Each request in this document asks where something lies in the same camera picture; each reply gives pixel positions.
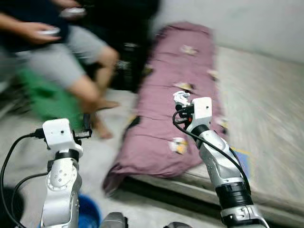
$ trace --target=game controller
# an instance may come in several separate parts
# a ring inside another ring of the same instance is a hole
[[[51,30],[44,30],[44,31],[39,31],[38,33],[41,35],[45,35],[45,36],[52,36],[52,37],[56,37],[59,35],[60,32],[60,28],[53,28]]]
[[[63,18],[69,19],[69,18],[81,18],[86,14],[85,8],[68,8],[64,9],[60,16]]]

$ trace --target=pink blanket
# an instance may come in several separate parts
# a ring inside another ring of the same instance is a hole
[[[185,46],[194,55],[181,51]],[[221,115],[218,91],[212,77],[214,46],[207,27],[187,22],[166,26],[156,38],[156,46],[149,63],[154,71],[139,91],[137,115],[140,123],[127,131],[122,149],[105,181],[104,190],[110,192],[128,175],[146,174],[162,178],[174,177],[201,163],[192,139],[172,124],[175,112],[173,94],[180,89],[178,82],[195,85],[191,99],[212,98],[213,120]],[[211,128],[218,133],[221,127],[213,121]],[[188,142],[181,155],[173,152],[169,142],[182,137]]]

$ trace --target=mattress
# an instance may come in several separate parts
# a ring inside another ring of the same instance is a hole
[[[153,71],[138,93],[135,121],[126,131],[122,148],[107,174],[103,188],[115,190],[129,175],[144,174],[161,178],[176,177],[202,163],[195,142],[172,124],[175,112],[173,94],[179,83],[193,85],[191,99],[212,98],[212,113],[222,117],[214,78],[212,31],[188,22],[166,26],[156,36],[149,64]],[[222,127],[211,127],[225,137]]]
[[[228,142],[246,157],[254,202],[267,219],[304,227],[304,66],[220,47],[217,70]],[[218,204],[204,164],[133,177]]]

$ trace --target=black cable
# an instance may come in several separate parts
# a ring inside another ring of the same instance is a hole
[[[34,134],[26,134],[24,136],[21,136],[20,138],[18,138],[13,144],[12,146],[10,147],[9,149],[9,153],[8,155],[6,156],[5,160],[4,160],[4,163],[3,163],[3,166],[1,168],[1,174],[0,174],[0,193],[1,193],[1,200],[3,202],[3,206],[4,206],[4,209],[5,209],[5,212],[7,213],[7,215],[9,216],[10,220],[12,220],[17,227],[19,228],[26,228],[24,225],[22,225],[19,221],[17,221],[10,213],[7,205],[6,205],[6,202],[5,202],[5,198],[4,198],[4,172],[5,172],[5,169],[6,169],[6,166],[9,162],[9,159],[10,159],[10,156],[14,150],[14,148],[16,147],[16,145],[24,138],[29,138],[29,137],[34,137],[35,135]]]
[[[241,164],[241,162],[239,161],[238,156],[237,156],[237,154],[234,152],[234,150],[231,149],[230,147],[229,147],[229,150],[230,150],[230,152],[233,154],[233,156],[236,158],[236,160],[238,161],[238,163]]]
[[[24,182],[28,181],[29,179],[32,179],[32,178],[35,178],[35,177],[42,177],[42,176],[45,176],[45,175],[47,175],[47,174],[48,174],[48,172],[44,172],[44,173],[40,173],[40,174],[35,174],[35,175],[28,176],[28,177],[22,179],[22,180],[16,185],[16,187],[14,188],[12,197],[11,197],[11,201],[10,201],[11,214],[12,214],[12,216],[13,216],[15,219],[16,219],[16,216],[15,216],[15,213],[14,213],[14,200],[15,200],[15,195],[16,195],[18,189],[20,188],[20,186],[21,186]]]
[[[185,110],[181,109],[181,110],[178,110],[174,113],[174,115],[172,117],[174,126],[176,126],[180,131],[184,132],[185,134],[190,135],[191,137],[196,138],[197,140],[200,140],[203,143],[207,144],[208,146],[210,146],[211,148],[213,148],[214,150],[219,152],[221,155],[223,155],[225,158],[227,158],[229,161],[231,161],[237,167],[237,169],[240,171],[240,173],[242,174],[242,176],[244,178],[244,181],[245,181],[245,184],[246,184],[246,187],[247,187],[247,190],[248,190],[249,194],[251,195],[251,189],[250,189],[248,178],[247,178],[245,172],[243,171],[242,167],[239,164],[237,164],[232,158],[230,158],[227,154],[225,154],[221,149],[219,149],[215,145],[209,143],[208,141],[206,141],[205,139],[203,139],[201,137],[198,137],[195,134],[192,134],[191,132],[187,132],[185,129],[178,126],[178,124],[176,123],[175,118],[176,118],[176,115],[181,113],[181,112],[185,112]]]

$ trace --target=silver robot arm segment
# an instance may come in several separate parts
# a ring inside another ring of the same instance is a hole
[[[228,143],[210,130],[212,119],[212,101],[209,97],[194,99],[188,103],[186,94],[179,91],[174,95],[176,110],[185,124],[186,132],[194,134],[222,150],[239,166]],[[254,205],[240,170],[227,157],[217,150],[193,138],[199,149],[199,155],[205,162],[211,182],[216,190],[222,208],[222,222],[229,228],[269,228],[267,222]]]
[[[82,179],[78,159],[83,154],[67,119],[46,121],[43,131],[48,149],[55,159],[47,175],[47,196],[43,206],[42,228],[78,227],[78,195]]]

